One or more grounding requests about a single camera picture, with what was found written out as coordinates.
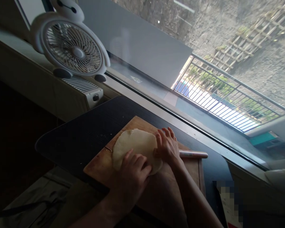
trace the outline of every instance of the concrete ground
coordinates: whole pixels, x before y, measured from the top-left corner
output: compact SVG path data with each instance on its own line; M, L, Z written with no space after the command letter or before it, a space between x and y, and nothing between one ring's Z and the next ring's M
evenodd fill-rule
M150 93L157 95L158 97L164 99L169 102L171 105L178 108L180 111L185 112L192 118L196 119L204 126L210 128L216 133L222 135L224 138L232 141L238 146L242 147L246 151L249 151L253 155L259 157L265 162L270 162L273 159L266 154L264 151L260 151L247 140L247 138L237 130L234 130L232 127L226 126L223 121L219 121L218 119L211 116L211 114L207 114L197 108L192 102L183 99L182 96L177 96L174 93L171 93L168 88L160 86L160 84L153 82L151 79L144 76L142 73L138 71L134 71L131 68L128 68L118 62L112 61L111 67L123 74L127 78L135 81L141 86L144 86Z

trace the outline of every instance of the hand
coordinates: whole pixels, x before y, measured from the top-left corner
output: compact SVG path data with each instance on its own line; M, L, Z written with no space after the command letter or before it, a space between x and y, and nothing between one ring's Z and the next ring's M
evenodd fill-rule
M127 152L123 158L116 182L111 188L108 198L112 203L113 210L118 210L124 215L130 213L143 191L152 170L148 165L147 158L141 154L131 157L133 149Z
M155 157L160 157L170 166L180 160L177 139L170 127L158 129L155 133L157 149L154 151Z

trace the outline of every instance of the fan grille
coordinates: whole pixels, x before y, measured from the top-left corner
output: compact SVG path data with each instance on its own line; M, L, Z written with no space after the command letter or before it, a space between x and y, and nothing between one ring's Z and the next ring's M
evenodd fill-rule
M80 27L68 22L55 22L47 27L46 46L49 53L75 73L93 74L101 67L102 58L95 41ZM79 48L84 56L77 57Z

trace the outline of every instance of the rolling pin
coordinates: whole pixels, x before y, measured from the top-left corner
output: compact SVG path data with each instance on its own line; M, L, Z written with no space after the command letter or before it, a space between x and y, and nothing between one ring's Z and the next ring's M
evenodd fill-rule
M202 151L180 150L180 157L187 158L207 158L208 154Z

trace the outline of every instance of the flatbread dough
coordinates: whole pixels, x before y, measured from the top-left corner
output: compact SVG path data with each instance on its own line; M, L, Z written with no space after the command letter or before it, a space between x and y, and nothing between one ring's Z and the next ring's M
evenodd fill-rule
M113 167L119 170L126 153L133 148L131 156L142 154L147 157L148 164L152 165L150 175L157 173L162 167L162 160L153 156L153 150L157 147L153 134L139 130L126 130L117 139L113 147Z

